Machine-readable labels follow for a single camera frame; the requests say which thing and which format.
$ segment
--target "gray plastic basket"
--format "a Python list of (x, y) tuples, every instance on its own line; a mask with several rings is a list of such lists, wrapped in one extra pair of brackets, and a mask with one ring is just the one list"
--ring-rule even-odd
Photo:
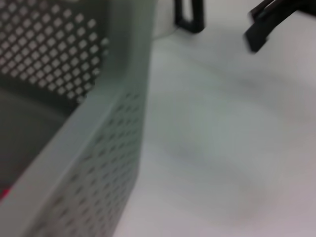
[(153, 12), (0, 0), (1, 236), (113, 234), (138, 172)]

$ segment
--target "black stand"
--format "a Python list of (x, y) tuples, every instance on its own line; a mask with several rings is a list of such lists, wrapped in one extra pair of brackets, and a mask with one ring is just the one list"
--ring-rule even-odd
[(274, 28), (295, 11), (316, 16), (316, 0), (264, 0), (252, 9), (254, 23), (245, 33), (250, 50), (258, 52)]
[(192, 0), (193, 20), (183, 17), (183, 0), (175, 0), (175, 24), (193, 34), (200, 33), (205, 28), (204, 0)]

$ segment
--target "perforated basket wall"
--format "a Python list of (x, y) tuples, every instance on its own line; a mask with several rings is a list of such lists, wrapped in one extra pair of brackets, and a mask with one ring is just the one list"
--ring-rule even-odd
[(0, 85), (81, 102), (108, 53), (107, 2), (0, 0)]
[(26, 237), (111, 236), (139, 162), (144, 95), (125, 93)]

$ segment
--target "black object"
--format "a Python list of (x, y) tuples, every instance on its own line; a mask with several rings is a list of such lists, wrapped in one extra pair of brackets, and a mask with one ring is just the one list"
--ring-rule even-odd
[(250, 50), (258, 52), (273, 29), (297, 10), (316, 16), (316, 0), (264, 0), (252, 9), (254, 24), (245, 33)]
[(193, 34), (200, 33), (205, 28), (204, 0), (192, 0), (193, 20), (183, 17), (183, 0), (175, 0), (175, 24)]

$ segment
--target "white surface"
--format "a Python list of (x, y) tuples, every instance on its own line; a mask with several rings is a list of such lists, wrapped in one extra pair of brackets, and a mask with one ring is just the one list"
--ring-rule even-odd
[(140, 176), (116, 237), (314, 237), (316, 19), (246, 51), (258, 0), (206, 0), (207, 29), (156, 41)]
[(160, 38), (174, 32), (173, 1), (156, 0), (156, 17), (153, 37)]

